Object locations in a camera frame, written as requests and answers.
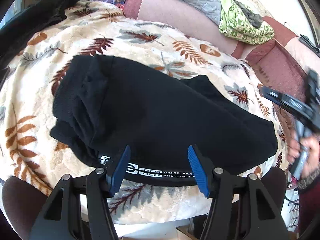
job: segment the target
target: gray leaf print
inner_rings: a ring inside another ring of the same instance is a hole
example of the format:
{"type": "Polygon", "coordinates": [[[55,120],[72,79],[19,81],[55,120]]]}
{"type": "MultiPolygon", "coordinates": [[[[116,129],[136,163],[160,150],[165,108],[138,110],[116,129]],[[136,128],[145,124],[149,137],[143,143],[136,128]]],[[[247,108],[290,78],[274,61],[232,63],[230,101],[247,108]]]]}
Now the gray leaf print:
{"type": "Polygon", "coordinates": [[[157,41],[161,37],[161,34],[159,33],[152,33],[143,30],[143,31],[132,31],[132,30],[120,30],[119,31],[122,35],[118,38],[124,39],[124,40],[130,40],[131,43],[148,43],[148,42],[156,42],[162,46],[161,42],[157,41]]]}
{"type": "Polygon", "coordinates": [[[154,26],[157,26],[157,27],[159,27],[159,28],[161,28],[161,29],[170,28],[170,29],[174,29],[174,30],[175,30],[174,27],[172,27],[172,26],[169,25],[169,24],[165,24],[165,23],[159,24],[159,23],[153,23],[153,22],[144,22],[144,23],[136,23],[135,25],[136,25],[137,27],[139,27],[139,28],[140,28],[141,26],[154,25],[154,26]]]}
{"type": "Polygon", "coordinates": [[[273,117],[276,119],[276,109],[274,106],[272,106],[272,114],[273,114],[273,117]]]}
{"type": "Polygon", "coordinates": [[[50,45],[49,47],[45,48],[42,52],[37,52],[35,55],[29,54],[28,52],[24,52],[21,58],[21,66],[24,66],[24,69],[27,67],[32,67],[36,64],[39,60],[44,59],[46,57],[50,57],[55,51],[59,50],[62,53],[66,53],[62,51],[60,48],[60,41],[57,41],[56,44],[50,45]]]}
{"type": "Polygon", "coordinates": [[[173,197],[175,191],[176,191],[176,187],[168,187],[168,193],[170,197],[173,197]]]}
{"type": "Polygon", "coordinates": [[[221,70],[223,71],[223,73],[225,73],[227,76],[229,76],[227,74],[227,70],[235,70],[235,69],[240,69],[240,66],[238,65],[233,65],[233,64],[224,64],[221,66],[221,70]]]}
{"type": "Polygon", "coordinates": [[[70,26],[69,25],[60,25],[60,26],[57,26],[58,29],[60,30],[65,30],[66,28],[69,28],[70,26]]]}
{"type": "Polygon", "coordinates": [[[157,199],[160,199],[162,193],[163,193],[163,190],[164,190],[164,187],[159,187],[159,186],[154,186],[153,187],[154,189],[154,194],[156,195],[157,199]]]}
{"type": "Polygon", "coordinates": [[[5,106],[0,106],[0,123],[3,123],[5,117],[5,106]]]}

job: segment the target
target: black fabric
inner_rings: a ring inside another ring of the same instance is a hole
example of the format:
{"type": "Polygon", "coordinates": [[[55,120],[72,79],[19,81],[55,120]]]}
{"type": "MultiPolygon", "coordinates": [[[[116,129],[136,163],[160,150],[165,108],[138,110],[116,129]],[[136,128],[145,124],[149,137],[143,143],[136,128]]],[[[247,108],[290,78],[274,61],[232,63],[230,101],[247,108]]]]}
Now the black fabric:
{"type": "Polygon", "coordinates": [[[0,70],[21,51],[29,39],[44,28],[66,19],[64,10],[79,0],[39,0],[15,15],[0,29],[0,70]]]}
{"type": "Polygon", "coordinates": [[[263,19],[261,18],[260,14],[253,13],[251,10],[249,10],[243,3],[238,2],[234,0],[236,5],[240,7],[244,15],[247,17],[250,24],[252,24],[255,28],[260,28],[261,24],[263,23],[263,19]]]}
{"type": "Polygon", "coordinates": [[[277,151],[271,121],[224,98],[206,76],[179,81],[138,62],[75,56],[54,98],[51,136],[89,166],[129,144],[125,178],[194,185],[187,149],[197,144],[216,167],[240,174],[277,151]]]}

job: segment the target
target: brown leaf print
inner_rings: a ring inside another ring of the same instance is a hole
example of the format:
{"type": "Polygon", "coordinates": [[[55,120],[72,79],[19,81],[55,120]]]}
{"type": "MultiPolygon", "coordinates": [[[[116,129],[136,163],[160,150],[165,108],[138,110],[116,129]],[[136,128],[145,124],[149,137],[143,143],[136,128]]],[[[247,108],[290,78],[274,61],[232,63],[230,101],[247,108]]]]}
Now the brown leaf print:
{"type": "Polygon", "coordinates": [[[59,151],[59,150],[63,150],[63,149],[67,149],[69,148],[68,145],[62,143],[62,142],[58,142],[56,148],[54,149],[54,151],[59,151]]]}
{"type": "Polygon", "coordinates": [[[90,14],[94,13],[96,11],[98,11],[98,8],[83,8],[83,9],[76,10],[76,11],[72,12],[72,14],[79,16],[79,17],[83,17],[86,15],[89,15],[91,17],[90,14]]]}
{"type": "Polygon", "coordinates": [[[47,177],[47,175],[44,175],[44,174],[39,173],[39,172],[37,172],[37,171],[33,171],[33,173],[36,174],[40,179],[44,179],[44,178],[47,177]]]}
{"type": "Polygon", "coordinates": [[[30,120],[32,118],[35,118],[35,116],[34,115],[27,115],[27,116],[22,117],[21,119],[19,119],[19,121],[17,121],[17,124],[23,123],[23,122],[28,121],[28,120],[30,120]]]}
{"type": "MultiPolygon", "coordinates": [[[[35,33],[32,38],[28,41],[27,46],[28,45],[36,45],[38,43],[40,43],[41,41],[44,41],[47,38],[47,34],[43,33],[43,32],[38,32],[35,33]]],[[[23,49],[22,51],[19,52],[19,56],[21,56],[23,54],[25,49],[23,49]]]]}
{"type": "Polygon", "coordinates": [[[187,59],[189,57],[190,62],[194,62],[196,65],[212,65],[212,63],[205,60],[196,50],[186,41],[174,41],[172,43],[173,48],[176,48],[176,51],[180,51],[180,55],[187,59]]]}
{"type": "MultiPolygon", "coordinates": [[[[107,50],[107,47],[111,47],[112,41],[114,41],[114,39],[108,39],[108,38],[96,38],[92,41],[92,43],[90,44],[90,46],[86,49],[82,49],[81,52],[79,53],[79,55],[90,55],[90,56],[94,56],[97,54],[97,52],[99,52],[100,54],[103,54],[102,49],[107,50]]],[[[71,64],[71,60],[69,60],[65,66],[56,72],[56,74],[54,75],[53,79],[51,80],[51,82],[53,82],[52,87],[51,87],[51,93],[54,96],[54,94],[56,93],[60,82],[63,80],[63,78],[65,77],[65,75],[67,74],[67,70],[70,67],[71,64]]]]}
{"type": "Polygon", "coordinates": [[[258,104],[259,104],[259,107],[260,107],[260,110],[261,110],[263,116],[269,117],[269,116],[270,116],[270,112],[269,112],[270,109],[269,109],[269,107],[264,106],[263,103],[261,102],[261,100],[258,98],[257,95],[256,95],[256,98],[257,98],[257,100],[258,100],[258,104]]]}
{"type": "Polygon", "coordinates": [[[143,190],[143,188],[145,187],[145,184],[139,185],[135,188],[128,188],[128,189],[124,189],[124,192],[127,192],[128,194],[125,194],[119,198],[115,199],[115,202],[109,204],[109,210],[110,210],[110,214],[114,213],[116,214],[117,209],[119,208],[119,206],[121,204],[122,205],[122,210],[124,210],[124,207],[127,203],[127,201],[129,200],[129,205],[131,205],[132,199],[138,195],[138,199],[140,198],[140,194],[141,191],[143,190]]]}
{"type": "Polygon", "coordinates": [[[27,149],[18,149],[18,152],[19,152],[23,157],[26,157],[26,158],[32,158],[32,157],[37,156],[36,153],[34,153],[33,151],[30,151],[30,150],[27,150],[27,149]]]}
{"type": "Polygon", "coordinates": [[[13,158],[16,153],[18,153],[18,149],[11,150],[9,153],[10,158],[13,158]]]}
{"type": "Polygon", "coordinates": [[[259,179],[261,179],[263,172],[261,172],[261,168],[258,166],[254,170],[253,174],[256,174],[259,179]]]}
{"type": "Polygon", "coordinates": [[[17,132],[23,133],[35,127],[36,127],[35,125],[28,123],[22,126],[21,128],[19,128],[17,132]]]}
{"type": "Polygon", "coordinates": [[[21,179],[22,179],[23,181],[27,181],[27,172],[28,172],[28,168],[25,167],[25,168],[23,169],[22,173],[21,173],[21,179]]]}
{"type": "Polygon", "coordinates": [[[34,163],[34,162],[26,162],[26,164],[32,169],[32,170],[36,170],[38,168],[40,168],[40,165],[34,163]]]}
{"type": "Polygon", "coordinates": [[[164,67],[161,67],[161,66],[156,66],[154,67],[155,70],[158,70],[158,71],[161,71],[161,70],[164,70],[164,67]]]}
{"type": "Polygon", "coordinates": [[[14,176],[18,177],[19,175],[19,172],[21,170],[21,163],[22,163],[22,158],[21,157],[18,157],[17,159],[17,167],[14,169],[13,171],[13,174],[14,176]]]}
{"type": "Polygon", "coordinates": [[[249,71],[248,71],[248,69],[246,68],[246,66],[245,66],[244,64],[240,64],[240,65],[241,65],[241,67],[243,68],[245,74],[248,76],[248,78],[250,78],[250,74],[249,74],[249,71]]]}
{"type": "MultiPolygon", "coordinates": [[[[13,174],[16,177],[18,177],[18,178],[30,183],[32,186],[34,186],[35,188],[40,190],[43,194],[48,196],[51,193],[52,189],[50,187],[48,187],[48,185],[40,179],[40,177],[44,178],[45,175],[44,174],[40,174],[40,176],[37,176],[30,169],[30,167],[32,167],[34,169],[37,169],[40,166],[37,163],[32,162],[32,161],[25,162],[19,156],[19,153],[22,156],[27,157],[27,158],[32,158],[32,157],[35,157],[37,155],[36,153],[34,153],[34,152],[30,151],[30,150],[20,149],[19,148],[20,146],[24,146],[24,145],[27,145],[27,144],[29,144],[31,142],[36,141],[35,137],[33,137],[33,136],[25,136],[23,138],[18,139],[18,134],[21,134],[20,132],[18,132],[19,131],[18,124],[24,123],[25,121],[30,120],[30,119],[34,118],[35,116],[34,115],[28,115],[28,116],[25,116],[25,117],[19,119],[19,121],[17,121],[17,116],[15,114],[14,105],[12,105],[12,109],[13,109],[13,115],[15,117],[15,122],[16,122],[15,130],[17,132],[11,138],[9,138],[7,140],[6,145],[7,146],[10,145],[9,147],[11,147],[13,145],[15,139],[17,139],[16,148],[15,149],[11,149],[10,153],[9,153],[10,158],[13,161],[13,166],[15,166],[13,174]]],[[[29,128],[31,126],[23,125],[22,127],[24,127],[24,128],[21,129],[20,131],[24,132],[25,130],[29,130],[29,128]]]]}
{"type": "Polygon", "coordinates": [[[287,138],[285,137],[283,131],[279,132],[278,134],[279,134],[279,137],[281,139],[281,142],[285,143],[287,141],[287,138]]]}
{"type": "Polygon", "coordinates": [[[61,70],[57,71],[55,76],[51,80],[51,82],[53,82],[52,87],[51,87],[51,93],[53,96],[56,93],[56,91],[60,85],[61,80],[67,74],[67,70],[69,69],[70,63],[71,63],[71,60],[69,60],[61,70]]]}
{"type": "Polygon", "coordinates": [[[5,130],[4,135],[5,135],[6,137],[10,136],[10,135],[14,132],[15,129],[16,129],[15,126],[8,128],[7,130],[5,130]]]}
{"type": "Polygon", "coordinates": [[[237,97],[237,101],[239,103],[241,102],[244,103],[246,106],[248,106],[249,100],[253,103],[253,101],[250,98],[248,98],[248,91],[245,89],[242,89],[242,90],[238,89],[236,91],[229,90],[228,93],[230,95],[237,97]]]}
{"type": "Polygon", "coordinates": [[[282,152],[280,152],[280,154],[277,158],[276,167],[280,168],[281,163],[282,163],[282,152]]]}
{"type": "Polygon", "coordinates": [[[111,47],[111,44],[113,44],[112,41],[114,41],[114,39],[96,38],[88,48],[81,50],[80,55],[94,56],[97,52],[103,54],[102,49],[107,50],[107,47],[111,47]]]}
{"type": "Polygon", "coordinates": [[[144,41],[145,43],[155,41],[161,44],[162,46],[164,46],[164,44],[156,40],[160,37],[159,35],[156,35],[156,34],[149,34],[147,32],[138,33],[134,31],[125,31],[124,33],[132,36],[132,38],[134,39],[138,39],[139,41],[144,41]]]}
{"type": "Polygon", "coordinates": [[[7,142],[5,143],[5,146],[7,147],[7,149],[10,148],[10,147],[13,145],[16,137],[17,137],[17,134],[15,133],[12,137],[10,137],[10,138],[7,140],[7,142]]]}
{"type": "Polygon", "coordinates": [[[211,56],[215,56],[215,57],[221,56],[221,54],[218,51],[210,48],[208,45],[200,44],[200,49],[203,53],[209,54],[211,56]]]}
{"type": "Polygon", "coordinates": [[[109,12],[109,13],[104,13],[101,14],[99,19],[107,19],[109,22],[120,22],[116,17],[118,16],[123,16],[122,12],[109,12]]]}
{"type": "Polygon", "coordinates": [[[17,140],[17,143],[19,145],[25,146],[25,145],[27,145],[29,143],[32,143],[32,142],[36,141],[36,140],[37,140],[37,138],[35,138],[33,136],[25,136],[25,137],[17,140]]]}

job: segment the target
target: logo on fabric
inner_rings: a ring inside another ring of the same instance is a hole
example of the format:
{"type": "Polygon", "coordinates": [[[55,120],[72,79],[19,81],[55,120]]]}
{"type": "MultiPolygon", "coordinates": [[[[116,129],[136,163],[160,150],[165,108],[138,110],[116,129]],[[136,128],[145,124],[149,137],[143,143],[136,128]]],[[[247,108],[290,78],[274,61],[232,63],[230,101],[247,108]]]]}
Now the logo on fabric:
{"type": "Polygon", "coordinates": [[[162,171],[159,170],[150,170],[145,168],[139,168],[139,175],[148,176],[148,177],[162,177],[162,171]]]}
{"type": "MultiPolygon", "coordinates": [[[[111,159],[111,157],[109,156],[101,156],[100,158],[100,163],[102,165],[106,165],[107,161],[111,159]]],[[[127,167],[127,170],[125,172],[127,173],[131,173],[131,174],[138,174],[138,165],[137,164],[133,164],[133,163],[128,163],[128,167],[127,167]]]]}

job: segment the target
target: leaf-patterned blanket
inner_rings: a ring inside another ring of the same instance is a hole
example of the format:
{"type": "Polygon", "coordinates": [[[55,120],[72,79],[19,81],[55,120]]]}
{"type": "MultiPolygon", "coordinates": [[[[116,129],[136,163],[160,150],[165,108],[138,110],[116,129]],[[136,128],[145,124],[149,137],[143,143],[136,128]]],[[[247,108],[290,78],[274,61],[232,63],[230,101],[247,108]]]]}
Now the leaf-patterned blanket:
{"type": "MultiPolygon", "coordinates": [[[[287,168],[279,120],[272,103],[259,95],[261,82],[245,62],[170,25],[125,18],[112,4],[79,1],[66,15],[61,23],[35,33],[9,64],[11,72],[0,92],[1,179],[17,176],[49,195],[63,174],[78,177],[93,170],[49,135],[56,122],[54,93],[79,54],[125,57],[178,79],[207,75],[227,99],[274,123],[276,155],[241,176],[254,172],[261,177],[272,165],[287,168]]],[[[109,207],[115,223],[134,224],[204,214],[210,202],[197,186],[153,187],[124,180],[109,207]]],[[[82,205],[87,214],[86,202],[82,205]]]]}

